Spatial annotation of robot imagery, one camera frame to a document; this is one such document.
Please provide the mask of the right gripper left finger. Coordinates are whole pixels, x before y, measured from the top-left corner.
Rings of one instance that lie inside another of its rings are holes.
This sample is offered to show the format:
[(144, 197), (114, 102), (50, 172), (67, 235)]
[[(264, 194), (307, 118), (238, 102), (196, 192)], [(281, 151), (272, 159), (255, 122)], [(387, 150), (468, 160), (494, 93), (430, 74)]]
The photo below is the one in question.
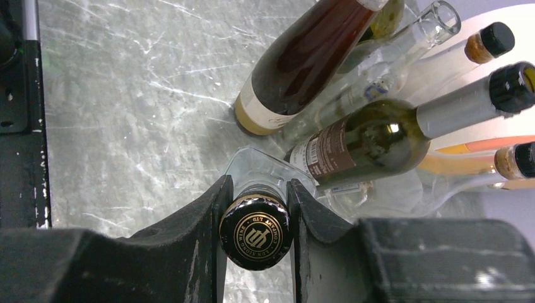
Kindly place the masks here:
[(1, 231), (2, 302), (221, 302), (220, 177), (193, 202), (125, 238), (87, 229)]

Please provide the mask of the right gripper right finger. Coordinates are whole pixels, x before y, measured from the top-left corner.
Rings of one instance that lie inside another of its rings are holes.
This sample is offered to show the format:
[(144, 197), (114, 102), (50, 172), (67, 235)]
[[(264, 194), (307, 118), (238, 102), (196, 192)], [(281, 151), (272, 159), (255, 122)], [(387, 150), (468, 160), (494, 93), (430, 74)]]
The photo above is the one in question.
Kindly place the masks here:
[(297, 179), (286, 185), (295, 302), (533, 302), (534, 252), (489, 219), (350, 224)]

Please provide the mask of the dark bottle silver cap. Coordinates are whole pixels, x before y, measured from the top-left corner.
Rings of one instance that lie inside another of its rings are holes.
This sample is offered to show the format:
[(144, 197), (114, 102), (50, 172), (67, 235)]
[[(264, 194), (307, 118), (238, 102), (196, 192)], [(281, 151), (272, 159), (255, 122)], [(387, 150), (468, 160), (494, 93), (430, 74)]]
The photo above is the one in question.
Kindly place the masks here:
[(534, 105), (534, 66), (503, 66), (486, 78), (419, 106), (396, 98), (367, 104), (285, 155), (318, 190), (399, 175), (415, 168), (432, 139)]

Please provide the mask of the clear bottle black cap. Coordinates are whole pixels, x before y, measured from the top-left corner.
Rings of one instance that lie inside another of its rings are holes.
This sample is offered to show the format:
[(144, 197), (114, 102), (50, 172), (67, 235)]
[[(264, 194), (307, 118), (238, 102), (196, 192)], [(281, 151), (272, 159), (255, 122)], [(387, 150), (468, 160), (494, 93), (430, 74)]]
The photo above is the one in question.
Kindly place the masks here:
[(456, 9), (447, 1), (434, 1), (393, 36), (358, 44), (333, 81), (275, 135), (275, 142), (288, 150), (360, 107), (398, 92), (408, 69), (460, 29)]

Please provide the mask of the clear bottle yellow label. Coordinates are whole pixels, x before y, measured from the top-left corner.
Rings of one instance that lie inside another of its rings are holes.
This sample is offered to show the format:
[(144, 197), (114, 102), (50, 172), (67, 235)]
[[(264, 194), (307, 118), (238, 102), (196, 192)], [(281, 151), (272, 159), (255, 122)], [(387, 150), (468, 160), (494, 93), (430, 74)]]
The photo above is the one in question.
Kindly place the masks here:
[(514, 46), (515, 36), (510, 27), (494, 22), (448, 49), (414, 63), (396, 97), (413, 105), (433, 100), (443, 94), (449, 83), (508, 53)]

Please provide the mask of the red bottle gold cap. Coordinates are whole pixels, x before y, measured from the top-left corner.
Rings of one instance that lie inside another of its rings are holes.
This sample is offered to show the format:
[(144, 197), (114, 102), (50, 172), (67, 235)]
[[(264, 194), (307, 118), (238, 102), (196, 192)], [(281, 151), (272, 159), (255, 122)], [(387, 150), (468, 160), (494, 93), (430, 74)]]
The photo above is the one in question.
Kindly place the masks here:
[(233, 109), (238, 125), (267, 136), (326, 87), (386, 1), (321, 0), (258, 60)]

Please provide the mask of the cream cylindrical drum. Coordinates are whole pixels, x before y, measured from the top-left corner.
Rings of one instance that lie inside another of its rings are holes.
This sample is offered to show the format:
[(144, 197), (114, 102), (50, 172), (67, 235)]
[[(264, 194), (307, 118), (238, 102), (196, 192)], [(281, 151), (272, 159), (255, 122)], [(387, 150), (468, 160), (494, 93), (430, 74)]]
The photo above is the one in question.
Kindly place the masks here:
[[(466, 20), (460, 33), (437, 47), (436, 54), (494, 21), (508, 25), (515, 35), (515, 47), (505, 55), (458, 77), (444, 88), (445, 93), (476, 81), (492, 71), (519, 61), (534, 63), (534, 3), (495, 9)], [(491, 163), (495, 150), (516, 143), (534, 141), (534, 109), (508, 119), (498, 117), (464, 128), (432, 142), (421, 169), (435, 174), (463, 174), (483, 170)]]

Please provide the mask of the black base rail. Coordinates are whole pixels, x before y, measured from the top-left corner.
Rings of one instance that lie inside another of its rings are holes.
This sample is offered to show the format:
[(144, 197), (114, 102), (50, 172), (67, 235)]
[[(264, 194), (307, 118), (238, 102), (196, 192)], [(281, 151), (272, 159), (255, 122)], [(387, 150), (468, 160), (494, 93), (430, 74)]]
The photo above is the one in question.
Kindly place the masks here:
[(1, 1), (1, 228), (52, 226), (38, 2)]

